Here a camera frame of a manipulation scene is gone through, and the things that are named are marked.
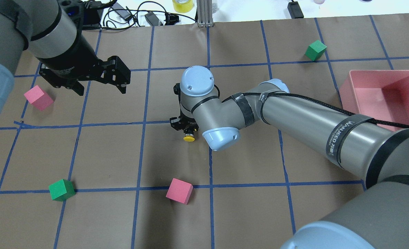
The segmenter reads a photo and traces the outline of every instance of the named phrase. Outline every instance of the black power supply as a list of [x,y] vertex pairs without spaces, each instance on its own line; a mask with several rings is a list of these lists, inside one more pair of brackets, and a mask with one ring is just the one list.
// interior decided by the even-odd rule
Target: black power supply
[[301,11],[301,8],[299,7],[298,2],[291,1],[288,4],[288,10],[289,10],[289,13],[292,19],[304,18],[303,12]]
[[163,23],[158,19],[157,15],[154,12],[149,12],[145,14],[146,21],[149,22],[151,26],[163,26]]

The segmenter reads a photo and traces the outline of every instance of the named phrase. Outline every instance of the pink bin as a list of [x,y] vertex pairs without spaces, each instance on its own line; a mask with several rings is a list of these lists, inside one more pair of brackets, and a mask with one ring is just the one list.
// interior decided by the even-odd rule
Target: pink bin
[[409,125],[409,70],[352,70],[340,96],[345,110]]

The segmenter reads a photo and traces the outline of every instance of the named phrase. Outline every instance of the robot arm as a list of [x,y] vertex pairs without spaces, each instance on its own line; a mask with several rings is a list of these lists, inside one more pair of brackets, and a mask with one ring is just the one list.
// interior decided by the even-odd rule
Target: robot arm
[[84,11],[91,2],[60,2],[62,6],[56,0],[0,0],[0,112],[25,49],[42,62],[39,73],[55,88],[83,96],[79,81],[95,80],[126,93],[127,66],[118,56],[105,62],[97,58],[81,34]]
[[239,140],[239,129],[262,120],[365,180],[364,194],[301,228],[282,249],[409,247],[409,129],[391,132],[368,123],[370,117],[295,98],[278,79],[221,102],[211,72],[193,66],[178,88],[180,117],[171,118],[171,126],[189,136],[190,127],[199,126],[215,151]]

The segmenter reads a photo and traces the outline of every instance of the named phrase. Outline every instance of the black cable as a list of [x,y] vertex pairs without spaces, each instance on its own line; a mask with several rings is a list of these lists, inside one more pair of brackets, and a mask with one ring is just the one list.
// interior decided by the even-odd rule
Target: black cable
[[[109,16],[109,14],[110,14],[111,12],[116,12],[116,11],[119,11],[119,10],[127,10],[127,11],[129,11],[129,13],[131,14],[131,19],[133,19],[133,23],[130,24],[130,20],[131,20],[131,19],[129,19],[128,22],[119,22],[119,21],[117,21],[117,20],[112,19],[112,18]],[[136,24],[136,25],[139,25],[139,24],[138,24],[138,21],[136,21],[136,16],[138,15],[138,12],[136,12],[135,14],[132,14],[131,11],[151,12],[152,10],[131,10],[131,9],[128,9],[128,8],[126,8],[126,9],[124,9],[124,8],[122,8],[122,9],[109,9],[108,12],[106,12],[106,14],[104,15],[104,18],[103,18],[103,21],[102,21],[102,23],[103,23],[103,26],[102,26],[102,27],[88,27],[88,28],[84,28],[83,30],[98,30],[98,29],[104,29],[104,30],[126,30],[126,29],[128,29],[128,28],[130,28],[130,27],[133,27],[135,24]],[[184,17],[187,17],[187,18],[191,19],[192,21],[196,22],[196,20],[193,19],[192,17],[186,16],[186,15],[182,15],[182,14],[170,13],[170,12],[165,12],[165,11],[157,11],[157,10],[153,10],[152,12],[160,12],[160,13],[167,13],[167,14],[175,14],[175,15],[178,15],[178,16],[184,16]],[[122,27],[122,28],[111,28],[111,27],[108,27],[108,26],[106,25],[106,17],[108,17],[112,22],[116,22],[116,23],[118,23],[118,24],[129,24],[129,26],[127,26],[127,27]]]
[[165,7],[163,5],[161,5],[161,4],[157,3],[157,2],[154,2],[154,1],[144,1],[144,2],[140,3],[140,5],[138,5],[137,12],[135,13],[135,16],[137,17],[137,25],[139,27],[141,27],[141,26],[140,26],[140,22],[138,21],[138,13],[140,12],[140,7],[145,3],[155,3],[155,4],[157,4],[157,5],[159,5],[159,6],[161,6],[163,8],[165,14],[167,13],[167,10],[165,9]]
[[91,10],[100,10],[100,9],[109,8],[109,7],[114,6],[114,4],[115,4],[117,1],[118,1],[118,0],[111,0],[109,3],[105,3],[105,4],[102,4],[102,5],[98,6],[98,7],[92,7],[92,8],[89,8],[89,9],[91,9]]
[[106,27],[109,27],[108,22],[110,22],[110,23],[114,24],[114,22],[113,22],[113,21],[111,21],[111,20],[107,20],[107,21],[106,21]]
[[[261,93],[243,93],[243,95],[245,95],[245,96],[260,96]],[[310,98],[310,97],[304,96],[304,95],[299,95],[299,94],[294,94],[294,93],[269,93],[267,98],[269,98],[269,96],[274,96],[274,97],[291,96],[291,97],[295,97],[295,98],[301,98],[301,99],[313,102],[315,104],[319,104],[321,106],[327,107],[329,109],[335,110],[337,112],[343,113],[343,114],[348,115],[348,116],[355,115],[355,113],[353,113],[353,112],[346,111],[345,109],[341,109],[339,107],[333,106],[331,104],[327,104],[325,102],[322,102],[322,101],[319,101],[317,99],[313,99],[313,98]],[[231,96],[226,98],[225,100],[222,101],[222,103],[230,100],[231,98],[232,98]],[[398,128],[409,129],[409,124],[396,123],[396,122],[385,121],[385,120],[378,120],[378,119],[374,119],[374,118],[369,120],[368,123],[373,123],[374,125],[394,126],[394,127],[398,127]]]
[[102,24],[103,27],[109,27],[108,21],[111,21],[111,22],[114,24],[114,28],[117,28],[117,25],[115,25],[115,23],[117,23],[117,24],[127,24],[127,25],[130,26],[130,27],[132,27],[133,25],[135,25],[135,21],[134,21],[133,24],[130,24],[130,19],[129,19],[127,22],[119,22],[119,21],[117,21],[117,20],[115,20],[115,19],[112,19],[112,18],[109,16],[109,14],[110,14],[111,12],[117,12],[117,11],[114,10],[114,9],[112,9],[112,8],[109,8],[108,12],[104,15],[104,18],[103,18],[103,24]]

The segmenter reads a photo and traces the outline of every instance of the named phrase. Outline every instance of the green cube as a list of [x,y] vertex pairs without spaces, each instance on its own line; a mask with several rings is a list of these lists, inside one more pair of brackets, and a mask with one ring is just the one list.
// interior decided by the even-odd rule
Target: green cube
[[312,61],[318,60],[326,51],[327,47],[320,41],[316,40],[313,44],[310,44],[306,50],[306,55]]
[[75,195],[74,186],[70,181],[65,179],[61,179],[49,185],[49,192],[51,193],[51,199],[59,202]]

